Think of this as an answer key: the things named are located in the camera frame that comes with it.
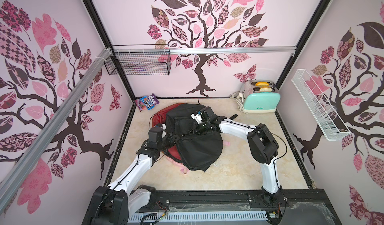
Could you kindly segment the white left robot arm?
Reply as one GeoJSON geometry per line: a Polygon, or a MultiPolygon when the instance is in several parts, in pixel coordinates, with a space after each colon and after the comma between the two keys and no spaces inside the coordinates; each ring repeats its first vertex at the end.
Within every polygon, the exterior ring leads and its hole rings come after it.
{"type": "Polygon", "coordinates": [[[146,206],[156,189],[141,186],[134,190],[144,174],[160,158],[171,141],[164,124],[152,127],[131,165],[114,182],[98,187],[89,203],[83,225],[126,225],[130,215],[146,206]]]}

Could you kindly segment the red backpack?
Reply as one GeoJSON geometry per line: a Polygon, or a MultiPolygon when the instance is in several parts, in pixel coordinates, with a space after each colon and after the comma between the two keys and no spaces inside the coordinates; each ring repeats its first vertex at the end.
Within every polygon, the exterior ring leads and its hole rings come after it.
{"type": "Polygon", "coordinates": [[[180,164],[183,163],[179,152],[182,139],[189,134],[187,107],[186,103],[176,103],[160,110],[152,118],[152,127],[156,127],[158,123],[164,123],[167,127],[166,132],[173,136],[176,145],[169,149],[171,156],[167,157],[180,164]]]}

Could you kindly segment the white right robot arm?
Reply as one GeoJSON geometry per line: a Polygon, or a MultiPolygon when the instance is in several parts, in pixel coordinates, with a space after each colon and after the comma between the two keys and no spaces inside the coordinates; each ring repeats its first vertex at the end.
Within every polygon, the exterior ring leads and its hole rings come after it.
{"type": "Polygon", "coordinates": [[[191,115],[196,121],[196,130],[218,131],[241,138],[248,142],[252,157],[260,164],[263,177],[264,190],[269,195],[275,195],[281,188],[278,173],[277,159],[279,144],[275,140],[276,135],[268,127],[260,123],[258,125],[243,124],[234,121],[237,115],[230,118],[225,116],[211,116],[203,112],[197,112],[191,115]]]}

